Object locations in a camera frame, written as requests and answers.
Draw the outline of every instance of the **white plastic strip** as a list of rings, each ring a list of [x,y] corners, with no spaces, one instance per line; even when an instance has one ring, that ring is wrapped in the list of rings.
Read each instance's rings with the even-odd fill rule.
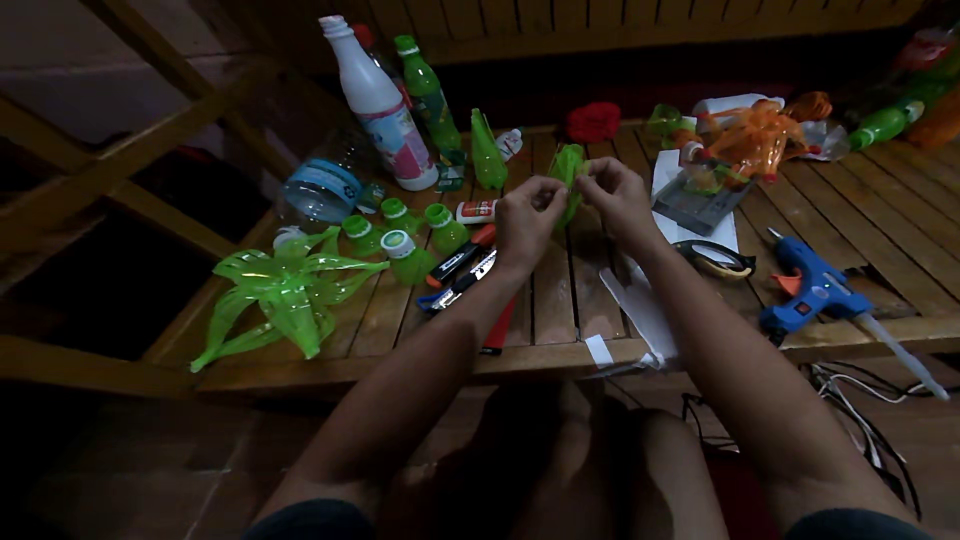
[[[587,343],[587,349],[589,349],[590,355],[593,356],[593,363],[595,363],[598,368],[603,369],[613,365],[613,356],[611,356],[610,350],[607,349],[607,344],[603,342],[603,336],[598,333],[588,337],[584,343]]]

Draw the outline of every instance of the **knee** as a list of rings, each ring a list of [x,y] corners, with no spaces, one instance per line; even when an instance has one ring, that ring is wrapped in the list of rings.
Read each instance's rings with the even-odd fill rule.
[[[631,414],[637,436],[644,445],[668,443],[699,447],[693,429],[674,414],[652,408],[636,409]]]

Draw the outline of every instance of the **green plastic bottle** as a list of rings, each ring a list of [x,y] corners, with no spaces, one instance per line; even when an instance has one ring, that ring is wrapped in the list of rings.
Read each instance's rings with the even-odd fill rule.
[[[446,257],[460,249],[469,239],[469,233],[463,223],[453,219],[450,210],[440,203],[426,208],[426,223],[433,229],[430,244],[441,256]]]
[[[904,99],[893,107],[878,110],[860,123],[860,127],[850,134],[850,150],[856,152],[900,134],[903,128],[917,121],[924,114],[924,102]]]
[[[437,74],[423,61],[412,36],[397,36],[394,43],[396,52],[403,59],[403,80],[414,101],[415,113],[423,119],[433,143],[441,151],[459,149],[460,132],[453,125],[453,116],[446,105]]]
[[[362,215],[352,215],[341,223],[344,233],[353,247],[351,255],[355,258],[366,258],[380,253],[380,238],[383,233],[374,227]]]
[[[410,234],[404,231],[390,231],[380,239],[380,245],[391,259],[390,268],[394,271],[396,282],[401,285],[416,285],[426,279],[430,270],[437,265],[437,258],[430,252],[417,247]]]
[[[386,218],[388,229],[400,229],[411,236],[417,234],[423,219],[418,218],[411,212],[403,201],[397,198],[390,198],[380,203],[380,209],[383,210],[383,217]]]

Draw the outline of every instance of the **blue label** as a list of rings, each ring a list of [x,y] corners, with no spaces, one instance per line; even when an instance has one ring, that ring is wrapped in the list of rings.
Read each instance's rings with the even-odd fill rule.
[[[356,205],[357,197],[363,191],[363,186],[352,173],[330,160],[307,160],[290,178],[329,189],[351,207]]]

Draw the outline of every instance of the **pink label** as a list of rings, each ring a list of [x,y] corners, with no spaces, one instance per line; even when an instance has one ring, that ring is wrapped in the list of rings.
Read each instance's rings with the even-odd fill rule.
[[[380,151],[387,169],[397,178],[419,178],[433,167],[433,161],[420,133],[417,132],[414,119],[402,101],[389,110],[375,114],[357,114],[357,117],[370,134],[373,146]]]

